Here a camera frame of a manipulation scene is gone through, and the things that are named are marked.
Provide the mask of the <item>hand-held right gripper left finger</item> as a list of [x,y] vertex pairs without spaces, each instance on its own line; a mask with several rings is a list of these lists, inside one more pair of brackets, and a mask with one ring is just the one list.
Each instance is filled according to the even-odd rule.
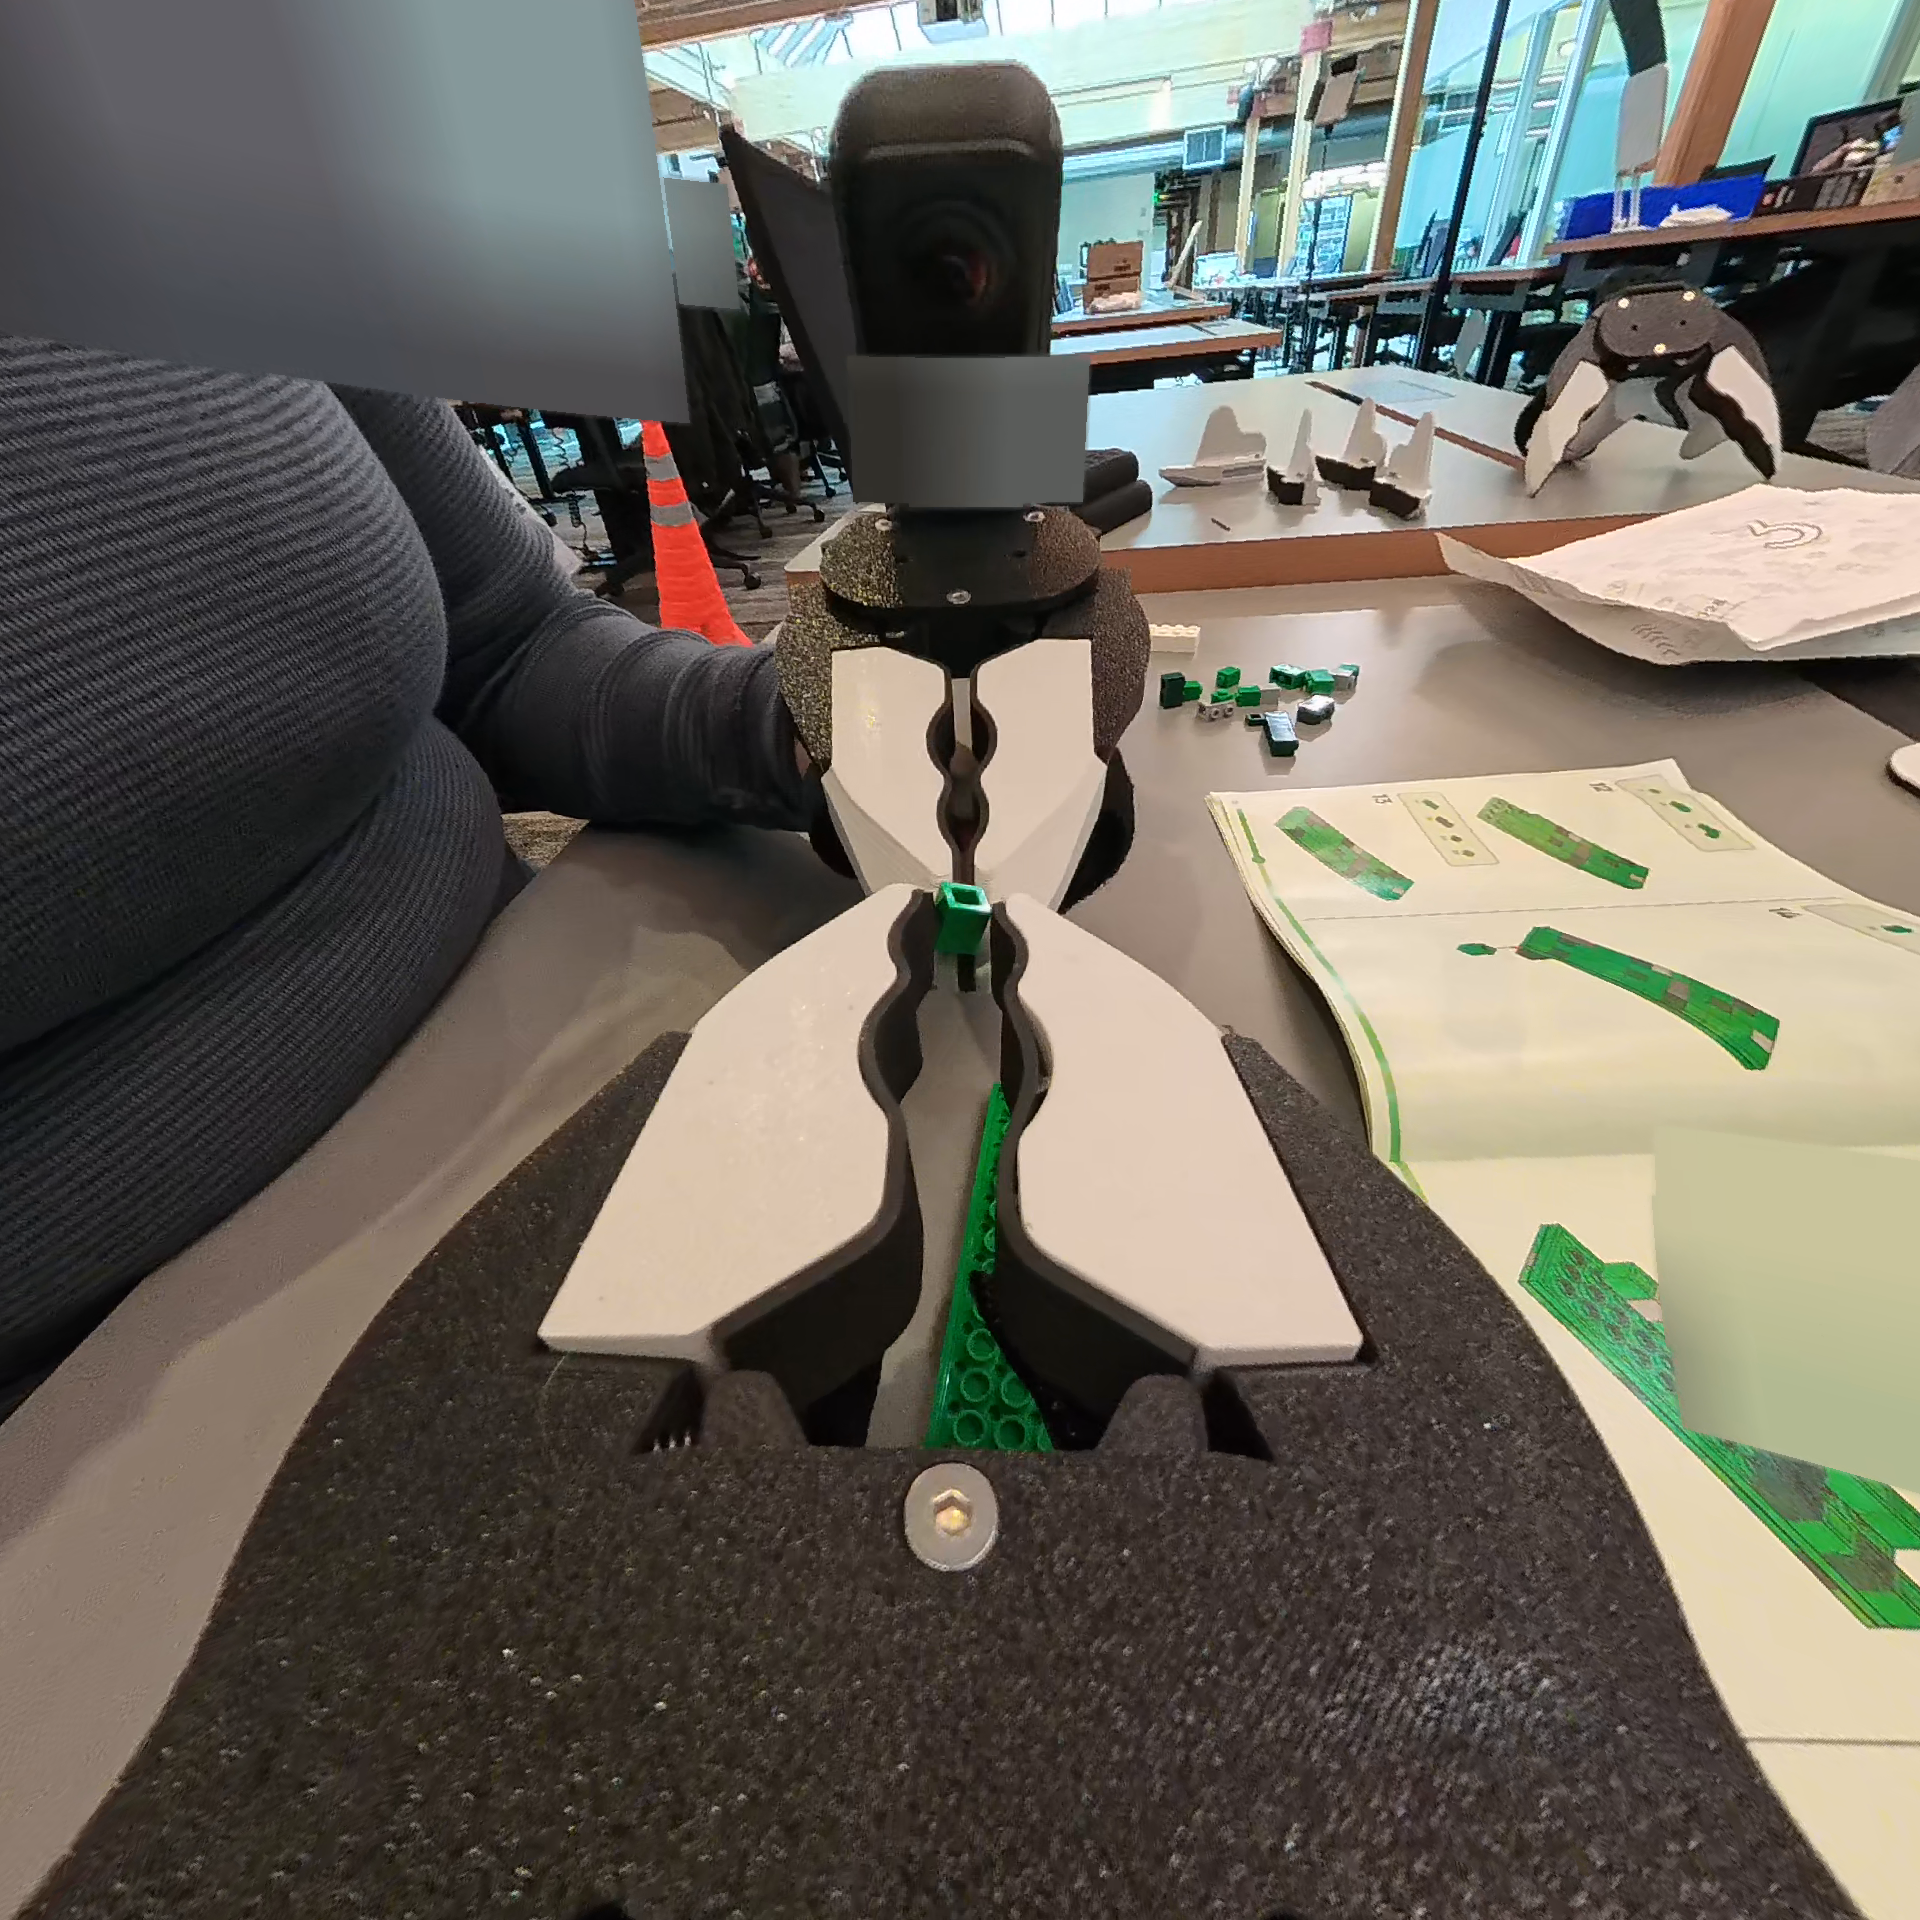
[[757,1373],[805,1413],[917,1306],[904,1095],[922,1071],[925,894],[888,885],[690,1033],[553,1294],[556,1352]]

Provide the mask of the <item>spare hand-held gripper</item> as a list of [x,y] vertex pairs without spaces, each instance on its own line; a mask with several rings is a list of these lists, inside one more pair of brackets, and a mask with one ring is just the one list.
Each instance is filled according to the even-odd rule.
[[1779,407],[1754,335],[1701,290],[1643,280],[1600,299],[1530,399],[1514,438],[1523,490],[1583,462],[1631,421],[1681,430],[1681,461],[1733,445],[1761,478],[1781,461]]

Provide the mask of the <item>green studded brick plate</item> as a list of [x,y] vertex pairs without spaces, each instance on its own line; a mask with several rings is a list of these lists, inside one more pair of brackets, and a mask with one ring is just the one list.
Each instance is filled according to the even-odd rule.
[[1000,1085],[979,1126],[961,1249],[934,1375],[924,1446],[1045,1454],[1052,1438],[1032,1390],[1003,1357],[979,1305],[996,1270],[996,1179],[1009,1110]]

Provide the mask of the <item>person's left forearm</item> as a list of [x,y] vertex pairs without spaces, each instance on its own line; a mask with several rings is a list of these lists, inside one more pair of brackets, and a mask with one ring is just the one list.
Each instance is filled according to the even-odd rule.
[[405,501],[444,596],[435,717],[501,807],[615,828],[807,825],[767,647],[657,631],[577,589],[484,467],[429,474]]

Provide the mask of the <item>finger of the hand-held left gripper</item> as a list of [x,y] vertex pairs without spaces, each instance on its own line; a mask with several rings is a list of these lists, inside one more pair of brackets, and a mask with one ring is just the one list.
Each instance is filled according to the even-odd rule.
[[947,714],[947,672],[890,647],[829,658],[829,752],[821,777],[831,828],[860,887],[931,894],[952,881],[941,827],[947,772],[929,733]]
[[977,770],[984,805],[973,881],[992,902],[1058,909],[1081,864],[1106,793],[1093,748],[1091,643],[1037,636],[972,674],[972,717],[989,723]]

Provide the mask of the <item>blue bin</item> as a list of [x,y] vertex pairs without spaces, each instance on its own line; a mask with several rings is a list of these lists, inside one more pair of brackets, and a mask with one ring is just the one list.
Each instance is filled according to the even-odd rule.
[[1683,186],[1643,186],[1640,201],[1626,195],[1615,204],[1612,191],[1572,198],[1558,208],[1558,243],[1572,243],[1629,229],[1670,229],[1739,222],[1757,213],[1766,176],[1745,169]]

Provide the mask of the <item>desk with wooden edge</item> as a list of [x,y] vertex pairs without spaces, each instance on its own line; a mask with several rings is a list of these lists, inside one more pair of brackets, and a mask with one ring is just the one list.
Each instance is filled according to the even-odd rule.
[[[1422,417],[1436,421],[1428,505],[1413,521],[1376,513],[1359,492],[1324,492],[1306,511],[1274,505],[1261,478],[1215,489],[1164,483],[1162,469],[1195,453],[1215,408],[1231,408],[1281,462],[1301,415],[1309,415],[1311,446],[1340,453],[1363,399],[1376,402],[1392,446]],[[1521,410],[1517,395],[1402,369],[1095,396],[1093,445],[1133,453],[1156,487],[1152,511],[1106,535],[1101,553],[1130,572],[1140,596],[1429,579],[1445,572],[1443,535],[1520,560],[1759,483],[1733,445],[1686,461],[1679,433],[1631,421],[1530,497],[1514,441]]]

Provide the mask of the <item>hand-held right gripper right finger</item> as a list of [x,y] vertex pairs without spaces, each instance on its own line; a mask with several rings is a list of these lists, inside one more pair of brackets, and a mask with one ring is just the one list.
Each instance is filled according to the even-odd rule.
[[1149,1377],[1354,1362],[1363,1333],[1218,1026],[1027,894],[989,955],[989,1323],[1037,1398],[1100,1431]]

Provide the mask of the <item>crumpled white paper sheets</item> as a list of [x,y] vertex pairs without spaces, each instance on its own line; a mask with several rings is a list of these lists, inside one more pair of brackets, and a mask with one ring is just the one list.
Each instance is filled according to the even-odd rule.
[[1453,575],[1523,596],[1629,660],[1902,660],[1917,655],[1917,495],[1756,485],[1499,559],[1438,541]]

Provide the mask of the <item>long dark background table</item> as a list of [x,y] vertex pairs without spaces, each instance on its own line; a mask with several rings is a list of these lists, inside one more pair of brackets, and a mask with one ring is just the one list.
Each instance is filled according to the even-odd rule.
[[1738,309],[1802,413],[1888,395],[1915,367],[1914,202],[1563,239],[1547,258],[1568,294],[1656,277]]

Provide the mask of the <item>open building instruction booklet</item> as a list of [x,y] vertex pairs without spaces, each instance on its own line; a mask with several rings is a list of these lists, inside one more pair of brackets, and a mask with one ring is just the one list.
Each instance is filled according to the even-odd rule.
[[1915,912],[1670,761],[1207,800],[1372,1151],[1545,1340],[1739,1739],[1915,1916]]

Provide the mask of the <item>person's torso in dark sweater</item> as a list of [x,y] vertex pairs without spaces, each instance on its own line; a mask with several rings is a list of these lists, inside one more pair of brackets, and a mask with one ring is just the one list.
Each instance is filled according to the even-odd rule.
[[511,897],[448,593],[552,549],[439,400],[3,339],[3,1414]]

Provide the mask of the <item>pile of small green bricks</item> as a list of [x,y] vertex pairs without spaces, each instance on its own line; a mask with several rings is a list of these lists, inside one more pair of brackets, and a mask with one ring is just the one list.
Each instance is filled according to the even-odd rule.
[[1308,738],[1332,729],[1359,679],[1358,663],[1274,663],[1263,671],[1222,666],[1211,679],[1166,671],[1156,684],[1156,708],[1218,729],[1239,726],[1267,761],[1291,762]]

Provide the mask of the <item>orange traffic cone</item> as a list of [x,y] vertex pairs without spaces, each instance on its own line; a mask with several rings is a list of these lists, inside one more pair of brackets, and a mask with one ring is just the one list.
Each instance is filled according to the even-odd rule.
[[718,584],[702,527],[680,476],[664,426],[639,423],[659,623],[716,647],[749,648]]

